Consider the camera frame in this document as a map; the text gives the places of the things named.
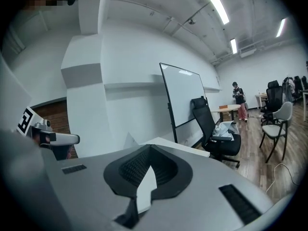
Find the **black top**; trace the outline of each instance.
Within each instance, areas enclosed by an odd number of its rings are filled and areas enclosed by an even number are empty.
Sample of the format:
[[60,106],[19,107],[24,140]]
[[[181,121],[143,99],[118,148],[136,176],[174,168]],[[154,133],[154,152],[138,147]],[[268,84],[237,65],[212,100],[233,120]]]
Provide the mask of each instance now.
[[236,104],[245,103],[244,96],[239,96],[239,94],[244,94],[242,88],[239,88],[239,87],[238,87],[237,89],[234,89],[234,90],[233,90],[233,95],[232,95],[232,97],[235,98]]

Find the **white chair seat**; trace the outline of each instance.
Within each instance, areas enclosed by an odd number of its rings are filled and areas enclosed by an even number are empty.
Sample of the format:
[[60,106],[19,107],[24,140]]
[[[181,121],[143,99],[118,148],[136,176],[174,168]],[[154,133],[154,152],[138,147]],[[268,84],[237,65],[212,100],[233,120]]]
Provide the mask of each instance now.
[[[262,130],[267,134],[267,136],[271,138],[276,138],[278,137],[280,126],[277,125],[266,125],[262,127]],[[284,136],[285,131],[284,129],[281,130],[280,136]]]

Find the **whiteboard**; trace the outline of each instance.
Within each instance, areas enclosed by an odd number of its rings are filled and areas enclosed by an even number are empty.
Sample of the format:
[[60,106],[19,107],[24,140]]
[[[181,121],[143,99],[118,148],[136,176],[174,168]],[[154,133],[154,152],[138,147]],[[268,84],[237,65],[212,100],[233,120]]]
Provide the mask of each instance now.
[[168,98],[171,104],[175,127],[194,119],[191,100],[205,93],[201,78],[188,70],[160,63]]

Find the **wooden table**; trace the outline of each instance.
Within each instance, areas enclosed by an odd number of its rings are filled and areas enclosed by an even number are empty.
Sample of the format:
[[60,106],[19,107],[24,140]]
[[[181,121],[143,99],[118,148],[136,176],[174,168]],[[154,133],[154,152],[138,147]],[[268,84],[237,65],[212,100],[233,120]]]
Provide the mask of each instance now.
[[262,98],[267,98],[268,95],[266,93],[261,93],[261,94],[256,95],[256,97],[259,98],[259,100],[260,100],[260,108],[261,108],[262,107]]
[[308,90],[303,90],[303,98],[304,98],[304,121],[306,121],[306,95],[308,95]]
[[219,115],[220,115],[220,122],[223,122],[222,113],[231,111],[231,120],[234,121],[234,110],[238,110],[240,107],[241,106],[239,104],[230,104],[230,105],[228,105],[228,108],[212,110],[211,112],[212,113],[218,112]]

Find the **chair armrest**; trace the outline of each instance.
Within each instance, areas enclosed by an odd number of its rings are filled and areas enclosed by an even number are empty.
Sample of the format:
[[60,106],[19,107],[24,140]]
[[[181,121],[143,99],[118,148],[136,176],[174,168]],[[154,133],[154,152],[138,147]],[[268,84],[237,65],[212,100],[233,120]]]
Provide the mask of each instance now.
[[211,140],[213,141],[231,141],[232,138],[230,137],[218,137],[218,136],[212,136]]

